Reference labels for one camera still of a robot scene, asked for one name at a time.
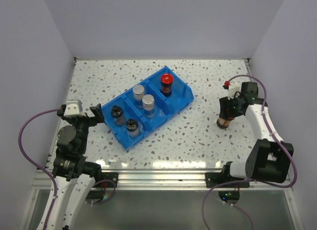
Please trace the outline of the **red-cap brown sauce jar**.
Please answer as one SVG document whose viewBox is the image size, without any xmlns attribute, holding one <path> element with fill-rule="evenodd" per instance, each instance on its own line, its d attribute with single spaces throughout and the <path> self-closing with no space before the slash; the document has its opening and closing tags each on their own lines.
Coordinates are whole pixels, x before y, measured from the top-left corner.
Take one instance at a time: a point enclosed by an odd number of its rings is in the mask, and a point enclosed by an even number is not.
<svg viewBox="0 0 317 230">
<path fill-rule="evenodd" d="M 220 129 L 226 129 L 229 127 L 231 123 L 231 120 L 227 120 L 227 119 L 223 119 L 223 118 L 218 118 L 217 121 L 216 121 L 216 124 L 217 126 L 220 128 Z"/>
</svg>

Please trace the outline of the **black-cap brown spice bottle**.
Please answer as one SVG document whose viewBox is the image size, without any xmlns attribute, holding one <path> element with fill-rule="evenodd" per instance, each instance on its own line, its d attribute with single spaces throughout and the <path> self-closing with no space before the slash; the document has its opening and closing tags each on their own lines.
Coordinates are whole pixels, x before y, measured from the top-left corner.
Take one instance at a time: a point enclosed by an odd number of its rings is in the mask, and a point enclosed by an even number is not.
<svg viewBox="0 0 317 230">
<path fill-rule="evenodd" d="M 125 124 L 125 117 L 123 114 L 123 109 L 117 105 L 111 108 L 110 114 L 117 126 L 123 126 Z"/>
</svg>

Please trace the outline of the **black-cap white spice bottle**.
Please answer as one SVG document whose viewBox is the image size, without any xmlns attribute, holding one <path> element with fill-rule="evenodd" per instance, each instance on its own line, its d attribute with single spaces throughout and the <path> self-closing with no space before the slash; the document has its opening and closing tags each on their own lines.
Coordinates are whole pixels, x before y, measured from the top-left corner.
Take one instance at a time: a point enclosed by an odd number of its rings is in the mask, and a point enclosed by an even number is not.
<svg viewBox="0 0 317 230">
<path fill-rule="evenodd" d="M 139 125 L 135 119 L 128 119 L 126 121 L 125 127 L 130 138 L 134 139 L 140 135 Z"/>
</svg>

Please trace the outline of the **silver-lid blue-label spice jar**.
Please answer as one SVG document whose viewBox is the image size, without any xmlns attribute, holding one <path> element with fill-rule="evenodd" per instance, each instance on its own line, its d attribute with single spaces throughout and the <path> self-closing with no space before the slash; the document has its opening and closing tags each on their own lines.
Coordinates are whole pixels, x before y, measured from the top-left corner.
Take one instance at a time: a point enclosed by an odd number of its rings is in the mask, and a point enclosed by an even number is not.
<svg viewBox="0 0 317 230">
<path fill-rule="evenodd" d="M 132 89 L 133 91 L 133 97 L 134 97 L 134 102 L 135 105 L 138 109 L 142 109 L 143 108 L 143 102 L 142 102 L 142 98 L 145 95 L 145 89 L 143 85 L 135 85 Z"/>
</svg>

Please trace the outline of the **silver-lid shaker jar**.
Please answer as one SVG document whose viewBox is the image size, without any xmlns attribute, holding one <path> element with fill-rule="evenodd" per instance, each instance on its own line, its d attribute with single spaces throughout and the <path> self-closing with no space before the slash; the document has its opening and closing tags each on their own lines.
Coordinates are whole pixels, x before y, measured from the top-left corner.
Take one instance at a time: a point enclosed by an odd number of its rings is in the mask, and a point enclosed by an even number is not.
<svg viewBox="0 0 317 230">
<path fill-rule="evenodd" d="M 155 99 L 151 94 L 144 95 L 142 98 L 143 109 L 146 118 L 153 118 L 155 115 Z"/>
</svg>

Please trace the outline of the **red-cap dark sauce jar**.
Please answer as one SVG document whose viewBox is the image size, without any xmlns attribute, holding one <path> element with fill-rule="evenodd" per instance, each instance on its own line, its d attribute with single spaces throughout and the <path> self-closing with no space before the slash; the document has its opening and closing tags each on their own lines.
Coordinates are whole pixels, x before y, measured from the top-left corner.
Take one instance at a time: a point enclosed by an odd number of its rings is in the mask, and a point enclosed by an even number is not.
<svg viewBox="0 0 317 230">
<path fill-rule="evenodd" d="M 160 78 L 161 93 L 166 97 L 169 97 L 172 93 L 173 76 L 169 73 L 165 73 Z"/>
</svg>

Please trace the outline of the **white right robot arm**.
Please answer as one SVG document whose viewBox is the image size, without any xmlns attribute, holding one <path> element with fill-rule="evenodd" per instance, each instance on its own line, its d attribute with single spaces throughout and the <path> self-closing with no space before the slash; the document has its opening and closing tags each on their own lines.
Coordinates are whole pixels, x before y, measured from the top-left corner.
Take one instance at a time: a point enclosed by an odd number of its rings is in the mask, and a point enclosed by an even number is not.
<svg viewBox="0 0 317 230">
<path fill-rule="evenodd" d="M 233 186 L 238 180 L 254 179 L 274 183 L 286 180 L 294 153 L 293 145 L 284 142 L 270 120 L 267 103 L 258 97 L 255 82 L 241 85 L 224 83 L 228 91 L 220 98 L 220 114 L 216 121 L 219 128 L 226 129 L 237 117 L 245 116 L 251 125 L 256 142 L 245 162 L 229 161 L 218 178 L 223 185 Z"/>
</svg>

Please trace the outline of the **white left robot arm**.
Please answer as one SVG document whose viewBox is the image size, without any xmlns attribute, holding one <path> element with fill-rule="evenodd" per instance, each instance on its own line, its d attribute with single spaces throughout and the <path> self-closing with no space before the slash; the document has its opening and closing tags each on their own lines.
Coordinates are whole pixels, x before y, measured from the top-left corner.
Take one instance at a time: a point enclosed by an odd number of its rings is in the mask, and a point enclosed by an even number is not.
<svg viewBox="0 0 317 230">
<path fill-rule="evenodd" d="M 53 183 L 39 230 L 69 230 L 92 187 L 103 180 L 101 166 L 85 157 L 89 128 L 104 122 L 100 104 L 90 107 L 89 117 L 80 100 L 68 101 L 57 115 L 68 123 L 57 135 Z"/>
</svg>

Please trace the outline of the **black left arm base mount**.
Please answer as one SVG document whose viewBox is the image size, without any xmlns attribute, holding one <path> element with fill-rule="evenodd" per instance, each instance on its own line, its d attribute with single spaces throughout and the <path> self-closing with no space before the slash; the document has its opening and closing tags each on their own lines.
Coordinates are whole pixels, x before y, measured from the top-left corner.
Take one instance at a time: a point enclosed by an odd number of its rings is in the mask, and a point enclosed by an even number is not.
<svg viewBox="0 0 317 230">
<path fill-rule="evenodd" d="M 98 187 L 100 188 L 113 188 L 114 186 L 117 187 L 117 183 L 118 183 L 118 172 L 102 172 L 102 174 L 100 175 L 99 181 L 101 180 L 111 180 L 112 182 L 102 182 L 98 185 Z"/>
</svg>

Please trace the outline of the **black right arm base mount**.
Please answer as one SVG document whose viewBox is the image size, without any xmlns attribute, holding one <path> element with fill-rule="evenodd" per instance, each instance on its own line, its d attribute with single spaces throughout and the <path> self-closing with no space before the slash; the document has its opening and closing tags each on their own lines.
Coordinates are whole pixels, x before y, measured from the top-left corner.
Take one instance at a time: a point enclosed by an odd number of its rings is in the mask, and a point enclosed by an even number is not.
<svg viewBox="0 0 317 230">
<path fill-rule="evenodd" d="M 224 176 L 220 172 L 207 172 L 207 173 L 205 173 L 205 182 L 206 182 L 207 188 L 212 188 L 212 187 L 215 187 L 216 185 L 219 185 L 222 183 L 231 182 L 231 181 L 238 181 L 238 180 L 244 180 L 244 179 L 238 178 L 238 177 Z M 237 188 L 237 187 L 249 188 L 250 184 L 248 182 L 234 183 L 234 184 L 225 185 L 223 188 Z"/>
</svg>

